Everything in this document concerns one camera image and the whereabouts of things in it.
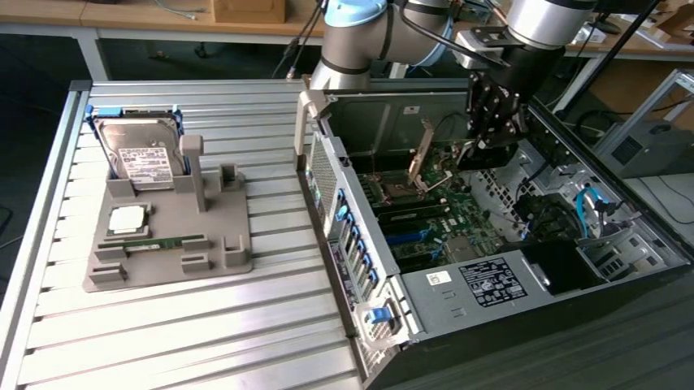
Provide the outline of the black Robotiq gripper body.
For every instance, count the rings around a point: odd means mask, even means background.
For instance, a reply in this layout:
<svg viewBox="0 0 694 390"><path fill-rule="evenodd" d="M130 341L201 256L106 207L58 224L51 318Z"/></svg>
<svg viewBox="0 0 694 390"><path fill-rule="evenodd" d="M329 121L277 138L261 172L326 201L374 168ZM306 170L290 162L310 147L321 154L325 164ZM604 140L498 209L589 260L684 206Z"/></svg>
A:
<svg viewBox="0 0 694 390"><path fill-rule="evenodd" d="M564 56L564 47L556 50L538 49L530 45L506 47L501 58L509 67L472 73L477 81L470 82L469 103L473 104L482 97L484 89L489 86L489 93L493 93L497 87L502 87L508 91L509 99L517 98L521 105L526 104Z"/></svg>

